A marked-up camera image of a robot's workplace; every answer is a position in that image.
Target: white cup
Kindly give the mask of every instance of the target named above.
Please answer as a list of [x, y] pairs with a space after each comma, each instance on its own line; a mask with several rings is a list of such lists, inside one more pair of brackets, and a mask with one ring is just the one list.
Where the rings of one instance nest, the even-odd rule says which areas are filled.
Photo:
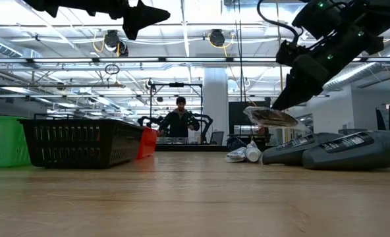
[[250, 162], [258, 162], [261, 158], [261, 151], [258, 148], [252, 147], [246, 149], [246, 158]]

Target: red object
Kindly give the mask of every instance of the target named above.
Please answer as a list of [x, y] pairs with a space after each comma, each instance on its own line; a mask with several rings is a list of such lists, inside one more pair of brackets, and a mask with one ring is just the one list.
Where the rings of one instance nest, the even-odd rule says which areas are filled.
[[145, 128], [142, 132], [140, 149], [136, 159], [143, 159], [154, 154], [155, 145], [157, 144], [157, 130]]

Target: green plastic basket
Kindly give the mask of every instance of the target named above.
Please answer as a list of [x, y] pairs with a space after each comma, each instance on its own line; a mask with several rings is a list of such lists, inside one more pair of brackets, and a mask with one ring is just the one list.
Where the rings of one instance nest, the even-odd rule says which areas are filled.
[[0, 117], [0, 167], [30, 165], [24, 130], [18, 117]]

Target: black basket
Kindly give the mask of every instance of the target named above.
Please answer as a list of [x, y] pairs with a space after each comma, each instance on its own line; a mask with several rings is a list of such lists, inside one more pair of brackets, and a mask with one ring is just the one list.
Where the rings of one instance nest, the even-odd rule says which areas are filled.
[[56, 169], [106, 169], [135, 159], [144, 130], [108, 119], [19, 121], [31, 164]]

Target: man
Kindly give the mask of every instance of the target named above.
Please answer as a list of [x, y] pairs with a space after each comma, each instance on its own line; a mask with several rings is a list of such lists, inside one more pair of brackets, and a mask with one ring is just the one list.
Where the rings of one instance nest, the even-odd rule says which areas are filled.
[[165, 129], [170, 125], [169, 137], [172, 138], [187, 138], [188, 128], [198, 131], [200, 129], [200, 123], [194, 119], [192, 113], [184, 109], [186, 105], [186, 99], [184, 97], [178, 97], [176, 99], [177, 108], [170, 112], [161, 123], [159, 127], [159, 136], [164, 134]]

